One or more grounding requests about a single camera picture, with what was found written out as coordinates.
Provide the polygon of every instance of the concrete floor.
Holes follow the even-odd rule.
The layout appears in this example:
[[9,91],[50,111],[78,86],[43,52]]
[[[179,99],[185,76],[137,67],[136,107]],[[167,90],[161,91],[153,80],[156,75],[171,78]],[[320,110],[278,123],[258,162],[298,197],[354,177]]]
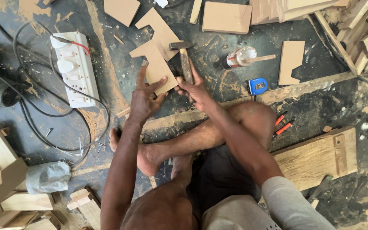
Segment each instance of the concrete floor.
[[[39,0],[0,0],[0,24],[13,35],[25,21],[35,19],[42,22],[52,32],[79,31],[88,37],[96,79],[104,103],[110,108],[110,127],[123,128],[125,118],[115,115],[128,107],[131,92],[135,87],[135,76],[142,58],[132,59],[128,54],[137,46],[151,39],[153,30],[150,27],[138,30],[134,24],[152,7],[163,17],[175,34],[183,40],[192,42],[190,49],[195,66],[205,76],[213,97],[218,102],[227,102],[248,96],[246,81],[256,77],[264,77],[268,81],[268,90],[283,86],[277,85],[280,53],[285,40],[305,40],[303,65],[293,71],[293,77],[302,82],[314,81],[313,86],[287,86],[279,91],[278,97],[258,97],[258,100],[270,105],[274,111],[289,111],[288,118],[295,118],[294,126],[276,138],[270,150],[275,151],[299,143],[322,134],[325,125],[333,128],[354,126],[357,138],[357,161],[359,172],[335,180],[330,188],[319,197],[317,210],[336,227],[355,227],[368,221],[368,84],[358,78],[345,78],[347,70],[336,60],[324,45],[315,28],[320,28],[316,20],[309,17],[300,21],[271,23],[252,26],[245,35],[202,32],[202,13],[200,22],[189,25],[192,3],[187,2],[172,9],[161,9],[152,1],[142,3],[132,26],[127,28],[104,13],[103,0],[76,0],[72,3],[56,0],[45,6]],[[217,2],[246,3],[245,0]],[[117,35],[125,45],[114,39]],[[48,35],[38,28],[27,27],[19,37],[19,41],[28,47],[47,54],[50,44]],[[259,56],[276,54],[274,60],[254,63],[250,67],[225,70],[220,60],[232,50],[243,46],[253,46]],[[31,56],[23,55],[26,61]],[[176,55],[168,62],[173,73],[181,75],[180,58]],[[12,45],[0,34],[0,74],[15,79],[14,73],[18,62],[13,58]],[[47,69],[34,67],[31,75],[49,90],[66,98],[64,87],[54,79]],[[31,85],[24,76],[23,83],[28,97],[42,110],[52,114],[63,114],[68,107],[61,104],[40,88]],[[156,122],[179,118],[174,126],[159,126],[143,131],[143,143],[160,142],[173,138],[177,133],[193,128],[205,118],[191,117],[190,107],[184,97],[170,93],[163,107],[151,119]],[[103,108],[87,108],[83,110],[85,118],[91,125],[91,133],[99,134],[105,126]],[[82,119],[76,114],[65,118],[46,118],[31,109],[34,122],[41,133],[53,127],[49,136],[52,143],[62,147],[78,147],[79,137],[87,142],[87,129]],[[69,159],[57,150],[43,145],[26,125],[19,105],[0,108],[0,127],[11,127],[13,134],[7,137],[17,154],[23,157],[28,165]],[[83,186],[90,186],[100,198],[105,177],[112,159],[109,147],[97,153],[93,149],[82,165],[74,169],[69,182],[69,190],[55,193],[57,203],[55,215],[66,222],[68,229],[79,229],[87,225],[77,211],[69,213],[63,207],[69,200],[69,194]],[[151,190],[153,180],[156,185],[168,181],[171,165],[165,162],[154,179],[149,179],[137,170],[134,198]]]

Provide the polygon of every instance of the white extension board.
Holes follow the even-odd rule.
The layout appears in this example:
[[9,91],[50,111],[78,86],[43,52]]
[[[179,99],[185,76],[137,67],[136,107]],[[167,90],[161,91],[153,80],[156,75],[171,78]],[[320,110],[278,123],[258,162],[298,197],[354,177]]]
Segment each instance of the white extension board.
[[[79,32],[59,33],[54,35],[89,47],[86,36]],[[58,56],[58,69],[63,76],[63,81],[68,86],[74,88],[74,91],[66,88],[70,107],[82,108],[96,106],[95,100],[77,93],[82,92],[99,99],[99,92],[97,91],[96,78],[93,72],[90,55],[86,55],[86,50],[83,49],[83,47],[60,42],[52,36],[51,43]]]

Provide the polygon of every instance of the glue can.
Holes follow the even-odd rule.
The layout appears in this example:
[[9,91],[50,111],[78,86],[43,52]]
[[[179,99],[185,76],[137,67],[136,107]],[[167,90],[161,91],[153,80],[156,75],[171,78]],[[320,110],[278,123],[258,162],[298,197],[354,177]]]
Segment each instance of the glue can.
[[256,58],[257,53],[255,48],[251,46],[246,46],[239,48],[227,56],[226,63],[231,68],[237,68],[242,66],[248,66],[253,63],[253,61],[248,61],[249,59]]

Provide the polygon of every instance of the man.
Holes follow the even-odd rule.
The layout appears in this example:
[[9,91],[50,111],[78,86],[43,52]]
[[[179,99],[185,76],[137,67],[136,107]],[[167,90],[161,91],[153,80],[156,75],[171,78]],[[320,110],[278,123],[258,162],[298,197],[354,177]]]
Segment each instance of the man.
[[[177,77],[175,89],[181,95],[190,93],[209,120],[177,138],[149,145],[139,144],[141,130],[168,93],[156,100],[150,94],[167,78],[148,86],[146,66],[140,69],[120,141],[115,129],[110,132],[115,155],[102,196],[101,229],[334,229],[284,178],[267,151],[275,128],[272,109],[244,102],[225,110],[210,96],[192,63],[191,68],[195,84]],[[191,181],[193,153],[204,149],[207,159]],[[136,165],[152,176],[171,157],[171,181],[131,203]],[[261,192],[270,217],[257,204]]]

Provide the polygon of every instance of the wooden stick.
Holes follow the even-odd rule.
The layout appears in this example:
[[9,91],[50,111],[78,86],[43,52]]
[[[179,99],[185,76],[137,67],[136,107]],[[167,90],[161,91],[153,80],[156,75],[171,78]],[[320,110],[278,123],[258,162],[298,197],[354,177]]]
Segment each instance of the wooden stick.
[[267,55],[267,56],[242,60],[242,62],[247,63],[247,62],[250,62],[250,61],[271,60],[271,59],[275,59],[275,58],[276,58],[276,55]]
[[115,35],[113,34],[113,36],[115,37],[115,39],[117,39],[122,45],[124,45],[124,43]]

